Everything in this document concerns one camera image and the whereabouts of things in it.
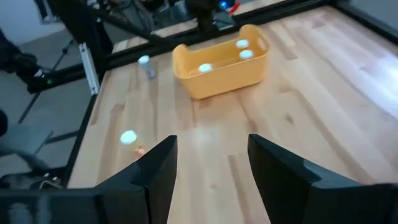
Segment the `small bluish clear pill bottle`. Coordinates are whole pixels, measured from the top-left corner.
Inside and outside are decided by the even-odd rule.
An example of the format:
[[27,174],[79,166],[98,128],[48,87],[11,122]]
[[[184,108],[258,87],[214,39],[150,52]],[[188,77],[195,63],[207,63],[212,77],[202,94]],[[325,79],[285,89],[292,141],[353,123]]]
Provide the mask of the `small bluish clear pill bottle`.
[[141,56],[137,62],[146,73],[148,79],[153,79],[156,77],[154,67],[148,55]]

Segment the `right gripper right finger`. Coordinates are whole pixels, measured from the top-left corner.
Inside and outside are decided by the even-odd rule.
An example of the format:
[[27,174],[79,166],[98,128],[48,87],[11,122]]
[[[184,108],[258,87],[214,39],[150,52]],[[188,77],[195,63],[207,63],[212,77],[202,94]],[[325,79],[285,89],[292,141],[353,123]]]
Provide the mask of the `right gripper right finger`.
[[360,184],[258,134],[248,157],[272,224],[398,224],[398,184]]

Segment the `yellow plastic bin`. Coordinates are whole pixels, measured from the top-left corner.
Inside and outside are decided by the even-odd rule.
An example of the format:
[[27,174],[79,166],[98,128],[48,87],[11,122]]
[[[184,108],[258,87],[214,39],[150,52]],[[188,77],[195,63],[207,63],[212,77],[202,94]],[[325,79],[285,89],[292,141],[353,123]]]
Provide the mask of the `yellow plastic bin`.
[[200,100],[263,81],[270,48],[260,27],[246,24],[237,38],[220,44],[198,50],[178,45],[172,67],[190,96]]

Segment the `aluminium frame post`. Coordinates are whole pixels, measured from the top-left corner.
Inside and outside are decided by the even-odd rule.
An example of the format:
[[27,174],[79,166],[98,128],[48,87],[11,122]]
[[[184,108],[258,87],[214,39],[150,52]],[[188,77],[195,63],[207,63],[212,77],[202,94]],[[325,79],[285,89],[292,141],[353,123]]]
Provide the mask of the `aluminium frame post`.
[[100,90],[95,64],[86,43],[79,44],[81,59],[83,61],[83,68],[88,82],[91,95],[97,95]]

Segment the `clear bottle with pink pills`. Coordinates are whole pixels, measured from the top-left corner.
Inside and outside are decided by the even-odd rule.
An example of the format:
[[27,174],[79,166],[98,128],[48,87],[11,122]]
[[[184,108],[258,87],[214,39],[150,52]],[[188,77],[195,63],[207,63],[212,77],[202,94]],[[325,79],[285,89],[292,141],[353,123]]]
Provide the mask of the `clear bottle with pink pills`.
[[127,130],[123,132],[119,140],[122,145],[124,145],[128,150],[134,152],[139,157],[146,153],[146,150],[141,144],[138,135],[133,130]]

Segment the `black diagonal frame strut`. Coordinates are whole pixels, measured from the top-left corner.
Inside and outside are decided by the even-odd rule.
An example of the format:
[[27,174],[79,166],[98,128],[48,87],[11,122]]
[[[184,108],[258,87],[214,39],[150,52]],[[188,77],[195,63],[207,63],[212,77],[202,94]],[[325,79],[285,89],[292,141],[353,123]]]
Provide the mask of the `black diagonal frame strut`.
[[151,34],[150,32],[144,32],[143,30],[140,30],[138,27],[131,25],[128,22],[124,22],[120,19],[117,19],[114,16],[110,16],[107,12],[102,11],[101,9],[94,9],[92,7],[87,8],[91,11],[92,14],[94,14],[96,17],[101,18],[102,20],[110,23],[111,25],[114,25],[122,30],[125,30],[126,32],[130,32],[136,36],[142,37],[143,39],[148,40],[149,42],[155,43],[155,44],[163,44],[167,42],[166,38],[160,37],[155,34]]

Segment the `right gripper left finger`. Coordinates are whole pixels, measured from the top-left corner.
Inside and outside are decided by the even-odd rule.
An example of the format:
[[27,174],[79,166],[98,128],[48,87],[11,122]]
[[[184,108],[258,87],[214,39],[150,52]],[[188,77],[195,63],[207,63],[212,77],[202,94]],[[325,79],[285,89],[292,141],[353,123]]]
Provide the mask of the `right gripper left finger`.
[[167,224],[177,137],[87,189],[0,190],[0,224]]

